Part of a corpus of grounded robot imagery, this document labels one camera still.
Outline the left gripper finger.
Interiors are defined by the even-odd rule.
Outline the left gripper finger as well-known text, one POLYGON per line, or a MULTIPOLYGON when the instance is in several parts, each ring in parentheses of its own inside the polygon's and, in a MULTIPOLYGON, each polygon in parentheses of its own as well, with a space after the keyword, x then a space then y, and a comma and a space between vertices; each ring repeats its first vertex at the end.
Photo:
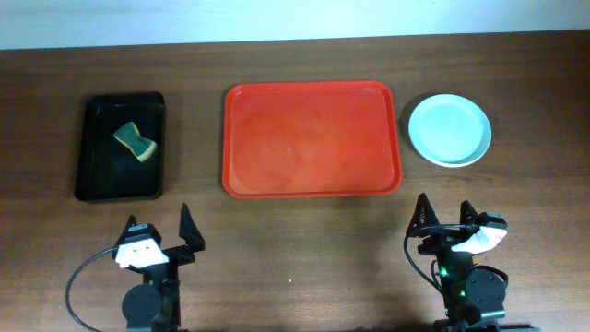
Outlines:
POLYGON ((187 248, 193 253, 206 249, 205 239, 196 227, 186 203, 182 203, 181 206, 179 236, 184 240, 187 248))
POLYGON ((124 229, 123 229, 121 235, 119 236, 118 240, 116 241, 116 244, 123 244, 125 239, 128 237, 129 229, 132 227, 135 227, 136 225, 137 225, 136 217, 134 215, 130 215, 127 222, 124 225, 124 229))

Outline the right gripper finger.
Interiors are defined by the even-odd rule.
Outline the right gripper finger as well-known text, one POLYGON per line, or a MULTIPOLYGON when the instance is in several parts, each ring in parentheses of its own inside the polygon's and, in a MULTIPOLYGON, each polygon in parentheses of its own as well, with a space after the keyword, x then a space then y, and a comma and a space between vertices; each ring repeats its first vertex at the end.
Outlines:
POLYGON ((423 238, 430 236, 440 226, 440 222, 425 193, 418 196, 413 216, 407 227, 407 236, 423 238))
POLYGON ((467 201, 463 201, 460 207, 460 224, 464 226, 473 226, 478 224, 479 214, 473 206, 467 201))

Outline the green and yellow sponge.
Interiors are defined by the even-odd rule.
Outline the green and yellow sponge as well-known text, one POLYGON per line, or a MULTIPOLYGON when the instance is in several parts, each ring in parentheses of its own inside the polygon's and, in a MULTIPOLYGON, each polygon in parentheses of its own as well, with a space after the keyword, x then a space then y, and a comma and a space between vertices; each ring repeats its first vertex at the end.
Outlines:
POLYGON ((128 148, 140 162, 148 160, 158 147, 156 142, 142 137, 133 122, 122 125, 114 132, 113 137, 128 148))

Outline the light blue plate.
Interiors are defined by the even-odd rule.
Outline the light blue plate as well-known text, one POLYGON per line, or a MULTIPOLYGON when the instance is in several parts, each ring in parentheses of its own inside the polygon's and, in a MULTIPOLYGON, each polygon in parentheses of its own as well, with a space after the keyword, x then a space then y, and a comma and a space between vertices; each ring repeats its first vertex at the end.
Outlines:
POLYGON ((415 148, 426 144, 488 137, 492 128, 488 116, 473 101, 454 94, 436 94, 421 101, 408 119, 407 131, 415 148))

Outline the white plate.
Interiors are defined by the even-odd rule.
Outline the white plate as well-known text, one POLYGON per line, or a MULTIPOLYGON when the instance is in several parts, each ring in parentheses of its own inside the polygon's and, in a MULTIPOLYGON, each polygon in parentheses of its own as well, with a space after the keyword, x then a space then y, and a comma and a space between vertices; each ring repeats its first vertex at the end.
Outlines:
POLYGON ((491 140, 483 137, 480 140, 467 140, 431 143, 418 141, 415 146, 418 154, 430 163, 445 168, 462 168, 479 161, 489 150, 491 140))

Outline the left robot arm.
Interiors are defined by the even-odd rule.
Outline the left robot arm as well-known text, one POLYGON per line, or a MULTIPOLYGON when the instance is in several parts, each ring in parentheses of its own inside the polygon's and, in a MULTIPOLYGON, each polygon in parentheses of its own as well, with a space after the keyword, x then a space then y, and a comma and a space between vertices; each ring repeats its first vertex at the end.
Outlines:
POLYGON ((183 245, 160 247, 161 236, 150 223, 139 224, 130 216, 115 243, 112 259, 122 269, 142 276, 122 302, 128 331, 172 332, 181 329, 179 267, 193 264, 195 254, 206 249, 189 207, 181 206, 179 237, 183 245))

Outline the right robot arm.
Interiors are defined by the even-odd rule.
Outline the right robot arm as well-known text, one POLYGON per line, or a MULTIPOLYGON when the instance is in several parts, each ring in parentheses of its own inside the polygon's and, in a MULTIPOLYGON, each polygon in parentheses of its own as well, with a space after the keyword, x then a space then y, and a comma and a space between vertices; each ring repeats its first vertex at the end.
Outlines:
POLYGON ((435 331, 498 331, 505 317, 503 302, 509 284, 507 274, 478 265, 474 257, 495 248, 507 234, 503 217, 478 213, 468 201, 460 207, 457 224, 441 224, 424 193, 419 194, 408 224, 403 249, 408 263, 443 298, 445 318, 433 323, 435 331), (411 258, 407 241, 420 238, 421 255, 432 255, 425 274, 411 258))

